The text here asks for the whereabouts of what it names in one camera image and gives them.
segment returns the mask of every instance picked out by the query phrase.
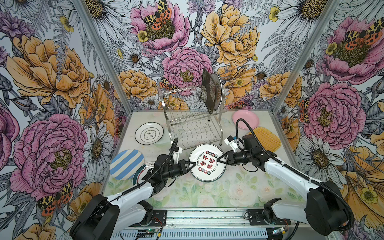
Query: purple flower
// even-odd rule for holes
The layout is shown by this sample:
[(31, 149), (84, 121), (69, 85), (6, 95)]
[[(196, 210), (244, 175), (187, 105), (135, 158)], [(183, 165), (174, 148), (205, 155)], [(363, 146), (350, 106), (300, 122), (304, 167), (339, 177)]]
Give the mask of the purple flower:
[(0, 66), (3, 68), (5, 68), (5, 63), (7, 62), (7, 56), (9, 56), (9, 54), (6, 52), (4, 47), (0, 47)]
[(29, 23), (17, 17), (12, 17), (10, 13), (0, 12), (0, 32), (7, 34), (11, 39), (21, 38), (22, 35), (31, 37), (35, 30)]
[(228, 6), (233, 5), (234, 8), (240, 9), (243, 4), (245, 3), (244, 0), (225, 0), (224, 4), (228, 4)]
[(345, 34), (349, 31), (361, 32), (368, 29), (374, 21), (366, 23), (364, 19), (347, 17), (339, 27), (333, 31), (334, 35), (328, 39), (325, 59), (321, 63), (323, 72), (339, 81), (348, 81), (353, 85), (364, 83), (384, 67), (384, 41), (379, 38), (372, 45), (365, 42), (353, 50), (345, 48)]
[(369, 240), (369, 233), (355, 220), (353, 227), (344, 232), (343, 237), (345, 240)]
[(12, 152), (12, 142), (20, 131), (19, 123), (8, 109), (0, 106), (0, 170), (7, 164)]
[(351, 144), (363, 130), (366, 119), (357, 89), (347, 83), (322, 83), (310, 97), (307, 113), (307, 136), (315, 135), (335, 150)]
[(143, 43), (148, 52), (143, 52), (144, 55), (155, 56), (163, 52), (174, 51), (180, 46), (185, 46), (188, 42), (190, 22), (189, 18), (184, 18), (184, 15), (180, 13), (179, 6), (167, 0), (168, 7), (172, 11), (171, 19), (166, 21), (165, 26), (162, 26), (159, 30), (153, 30), (144, 23), (143, 18), (148, 15), (154, 15), (157, 11), (157, 3), (154, 7), (148, 6), (144, 8), (132, 8), (131, 20), (132, 25), (131, 32), (138, 35), (139, 40)]
[(189, 5), (187, 9), (190, 14), (202, 11), (208, 15), (215, 10), (216, 0), (189, 0), (187, 4)]
[(77, 187), (85, 175), (81, 165), (87, 139), (80, 123), (65, 114), (29, 125), (14, 146), (17, 168), (10, 178), (11, 189), (38, 200), (55, 195), (70, 181)]
[[(179, 88), (201, 85), (203, 68), (212, 73), (211, 61), (208, 56), (189, 47), (177, 49), (171, 57), (166, 57), (162, 63), (163, 76), (168, 79), (171, 85)], [(191, 92), (188, 90), (180, 94), (188, 96)]]

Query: blue striped plate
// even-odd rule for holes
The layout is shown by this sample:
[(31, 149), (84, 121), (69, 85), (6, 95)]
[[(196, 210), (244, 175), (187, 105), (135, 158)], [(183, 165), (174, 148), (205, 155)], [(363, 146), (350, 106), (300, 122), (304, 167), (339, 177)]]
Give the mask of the blue striped plate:
[(135, 172), (144, 164), (144, 156), (135, 149), (119, 153), (111, 162), (109, 171), (117, 180), (132, 178)]

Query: wire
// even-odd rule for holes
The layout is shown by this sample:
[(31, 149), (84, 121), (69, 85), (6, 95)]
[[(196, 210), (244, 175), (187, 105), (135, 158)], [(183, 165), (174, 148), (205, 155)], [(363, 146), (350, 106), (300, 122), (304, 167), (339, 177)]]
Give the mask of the wire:
[(256, 139), (257, 143), (260, 145), (260, 147), (262, 148), (262, 150), (263, 150), (263, 152), (265, 154), (267, 154), (270, 158), (272, 158), (273, 160), (275, 160), (276, 162), (281, 164), (283, 167), (286, 167), (289, 170), (291, 170), (292, 172), (294, 172), (296, 175), (299, 175), (300, 177), (304, 178), (305, 180), (307, 180), (307, 181), (309, 181), (309, 182), (311, 182), (313, 184), (316, 184), (317, 186), (319, 186), (319, 187), (323, 188), (324, 190), (328, 191), (330, 194), (334, 195), (344, 205), (344, 207), (346, 208), (346, 211), (348, 213), (348, 223), (345, 226), (343, 226), (343, 227), (336, 228), (335, 231), (345, 231), (345, 230), (348, 230), (351, 227), (353, 227), (353, 225), (354, 225), (353, 211), (352, 211), (351, 207), (348, 205), (348, 203), (344, 200), (344, 198), (342, 196), (338, 195), (334, 190), (332, 190), (330, 187), (328, 187), (327, 185), (323, 184), (322, 182), (318, 182), (316, 180), (310, 179), (308, 176), (304, 175), (303, 173), (301, 173), (300, 171), (294, 169), (293, 167), (289, 166), (288, 164), (282, 164), (282, 162), (279, 159), (277, 159), (274, 156), (272, 156), (271, 154), (269, 154), (269, 152), (267, 150), (265, 150), (263, 145), (260, 143), (259, 139), (257, 138), (257, 136), (254, 133), (254, 131), (251, 128), (251, 126), (249, 126), (247, 121), (245, 121), (242, 118), (239, 118), (236, 121), (236, 137), (237, 138), (238, 138), (238, 124), (239, 124), (240, 121), (245, 123), (245, 125), (248, 127), (249, 131), (252, 133), (253, 137)]
[(161, 233), (163, 231), (163, 223), (157, 217), (155, 217), (155, 216), (153, 217), (153, 219), (156, 219), (160, 223), (160, 225), (161, 225), (160, 231), (159, 231), (159, 233), (157, 235), (157, 238), (156, 238), (156, 240), (159, 240), (159, 238), (161, 236)]
[(174, 177), (174, 179), (173, 179), (172, 183), (170, 183), (170, 185), (169, 185), (169, 186), (165, 186), (165, 184), (164, 184), (164, 187), (170, 187), (170, 186), (172, 186), (172, 184), (173, 184), (175, 181), (176, 181), (176, 177)]
[(81, 227), (81, 226), (82, 226), (88, 219), (90, 219), (92, 216), (96, 215), (96, 214), (97, 214), (99, 211), (101, 211), (106, 205), (108, 205), (108, 204), (110, 204), (111, 202), (113, 202), (113, 201), (119, 199), (120, 197), (122, 197), (122, 196), (124, 196), (124, 195), (126, 195), (126, 194), (128, 194), (128, 193), (130, 193), (130, 192), (132, 192), (133, 190), (138, 189), (139, 187), (141, 187), (141, 186), (143, 186), (144, 184), (146, 184), (146, 183), (147, 183), (153, 176), (155, 176), (155, 175), (160, 171), (160, 169), (164, 166), (164, 164), (168, 161), (168, 159), (172, 156), (173, 151), (174, 151), (175, 148), (177, 147), (177, 142), (178, 142), (178, 141), (179, 141), (178, 138), (175, 138), (175, 139), (173, 140), (173, 143), (172, 143), (172, 146), (171, 146), (171, 148), (170, 148), (170, 150), (169, 150), (170, 152), (169, 152), (167, 158), (166, 158), (165, 161), (160, 165), (160, 167), (159, 167), (158, 169), (156, 169), (155, 172), (152, 173), (152, 175), (151, 175), (150, 177), (148, 177), (148, 178), (147, 178), (146, 180), (144, 180), (142, 183), (137, 184), (136, 186), (131, 187), (130, 189), (128, 189), (128, 190), (122, 192), (120, 196), (117, 196), (116, 198), (112, 199), (111, 201), (108, 201), (108, 202), (107, 202), (104, 206), (102, 206), (99, 210), (97, 210), (96, 212), (94, 212), (93, 214), (91, 214), (85, 221), (81, 222), (81, 223), (75, 228), (74, 233), (73, 233), (73, 237), (76, 236), (76, 233), (77, 233), (77, 231), (79, 230), (79, 228), (80, 228), (80, 227)]
[(119, 234), (120, 234), (121, 239), (124, 240), (124, 238), (122, 238), (121, 232), (119, 232)]
[(297, 222), (296, 225), (295, 225), (295, 228), (293, 229), (293, 232), (291, 233), (291, 235), (289, 235), (289, 237), (287, 237), (285, 240), (291, 240), (293, 238), (293, 236), (295, 235), (297, 229), (299, 228), (299, 224), (300, 222)]
[(287, 220), (285, 220), (285, 219), (283, 219), (284, 220), (284, 222), (287, 224), (287, 231), (286, 232), (288, 232), (289, 231), (289, 225), (288, 225), (288, 222), (287, 222)]
[(243, 168), (244, 168), (247, 172), (257, 172), (257, 171), (258, 171), (258, 168), (256, 168), (255, 171), (247, 170), (247, 169), (244, 167), (244, 164), (246, 164), (246, 163), (243, 163), (241, 166), (243, 166)]

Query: black cable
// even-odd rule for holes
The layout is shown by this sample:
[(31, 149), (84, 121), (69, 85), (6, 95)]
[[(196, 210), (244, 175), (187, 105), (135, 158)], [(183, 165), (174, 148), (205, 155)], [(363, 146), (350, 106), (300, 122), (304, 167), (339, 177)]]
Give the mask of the black cable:
[(300, 222), (297, 222), (296, 225), (295, 225), (295, 228), (293, 229), (291, 235), (289, 235), (289, 237), (287, 237), (285, 240), (291, 240), (293, 238), (293, 236), (295, 235), (297, 229), (299, 228), (299, 223)]
[(130, 193), (130, 192), (132, 192), (133, 190), (138, 189), (138, 188), (140, 188), (141, 186), (143, 186), (144, 184), (146, 184), (146, 183), (147, 183), (147, 182), (148, 182), (148, 181), (149, 181), (155, 174), (157, 174), (157, 173), (160, 171), (160, 169), (164, 166), (164, 164), (165, 164), (165, 163), (168, 161), (168, 159), (172, 156), (173, 151), (174, 151), (175, 148), (177, 147), (177, 142), (178, 142), (178, 141), (179, 141), (178, 138), (175, 138), (175, 139), (174, 139), (174, 141), (173, 141), (173, 143), (172, 143), (172, 146), (171, 146), (171, 148), (170, 148), (170, 152), (169, 152), (167, 158), (166, 158), (165, 161), (160, 165), (160, 167), (159, 167), (158, 169), (156, 169), (155, 172), (153, 172), (153, 174), (152, 174), (150, 177), (148, 177), (148, 178), (147, 178), (145, 181), (143, 181), (142, 183), (140, 183), (140, 184), (138, 183), (136, 186), (134, 186), (134, 187), (132, 187), (132, 188), (130, 188), (130, 189), (128, 189), (128, 190), (122, 192), (120, 196), (118, 196), (118, 197), (112, 199), (111, 201), (108, 201), (108, 202), (107, 202), (104, 206), (102, 206), (99, 210), (97, 210), (96, 212), (94, 212), (93, 214), (91, 214), (85, 221), (81, 222), (81, 223), (75, 228), (74, 233), (73, 233), (73, 236), (76, 235), (78, 229), (79, 229), (79, 228), (80, 228), (80, 227), (81, 227), (81, 226), (82, 226), (88, 219), (90, 219), (92, 216), (96, 215), (96, 213), (98, 213), (99, 211), (101, 211), (106, 205), (110, 204), (111, 202), (113, 202), (113, 201), (119, 199), (120, 197), (126, 195), (127, 193)]
[(172, 183), (170, 183), (170, 185), (169, 185), (169, 186), (165, 186), (165, 184), (164, 184), (164, 187), (170, 187), (170, 186), (172, 186), (172, 184), (173, 184), (175, 181), (176, 181), (176, 177), (174, 177), (174, 179), (173, 179)]
[(317, 186), (323, 188), (324, 190), (328, 191), (330, 194), (334, 195), (343, 205), (344, 207), (346, 208), (347, 210), (347, 213), (348, 213), (348, 223), (347, 225), (343, 226), (343, 227), (338, 227), (336, 228), (335, 230), (336, 231), (345, 231), (345, 230), (348, 230), (350, 229), (351, 227), (353, 227), (354, 225), (354, 215), (353, 215), (353, 211), (351, 209), (351, 207), (348, 205), (348, 203), (344, 200), (344, 198), (340, 195), (338, 195), (335, 191), (333, 191), (331, 188), (329, 188), (327, 185), (323, 184), (322, 182), (318, 182), (316, 180), (313, 180), (313, 179), (310, 179), (308, 176), (304, 175), (303, 173), (301, 173), (300, 171), (294, 169), (293, 167), (289, 166), (288, 164), (283, 164), (279, 159), (275, 158), (274, 156), (272, 156), (271, 154), (269, 154), (269, 152), (267, 150), (265, 150), (265, 148), (263, 147), (263, 145), (260, 143), (259, 139), (257, 138), (256, 134), (254, 133), (253, 129), (251, 128), (251, 126), (249, 126), (249, 124), (247, 123), (247, 121), (245, 121), (244, 119), (242, 118), (239, 118), (237, 121), (236, 121), (236, 138), (238, 138), (238, 123), (242, 121), (243, 123), (245, 123), (245, 125), (248, 127), (249, 131), (252, 133), (253, 137), (256, 139), (257, 143), (260, 145), (260, 147), (262, 148), (263, 152), (265, 154), (267, 154), (270, 158), (272, 158), (273, 160), (275, 160), (276, 162), (278, 162), (279, 164), (281, 164), (283, 167), (286, 167), (288, 168), (289, 170), (291, 170), (292, 172), (294, 172), (295, 174), (299, 175), (300, 177), (304, 178), (305, 180), (311, 182), (311, 183), (314, 183), (316, 184)]
[(153, 233), (148, 233), (148, 232), (140, 233), (140, 234), (137, 234), (135, 240), (138, 240), (141, 237), (153, 237), (153, 235), (154, 235)]
[(255, 171), (250, 171), (250, 170), (248, 170), (248, 169), (246, 169), (246, 168), (244, 167), (244, 164), (245, 164), (245, 163), (243, 163), (241, 166), (243, 166), (243, 168), (244, 168), (247, 172), (257, 172), (257, 171), (258, 171), (258, 168), (256, 168)]

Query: plate with chinese characters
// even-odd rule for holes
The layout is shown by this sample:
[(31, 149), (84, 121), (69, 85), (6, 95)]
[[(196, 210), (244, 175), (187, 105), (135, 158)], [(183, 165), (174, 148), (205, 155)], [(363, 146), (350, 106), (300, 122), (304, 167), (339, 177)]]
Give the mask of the plate with chinese characters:
[(189, 160), (195, 162), (192, 175), (202, 182), (213, 182), (219, 179), (224, 171), (225, 164), (217, 162), (217, 158), (223, 155), (223, 151), (213, 144), (197, 146), (189, 155)]
[(143, 145), (150, 145), (163, 136), (163, 127), (157, 122), (148, 122), (141, 125), (135, 133), (135, 139), (138, 143)]

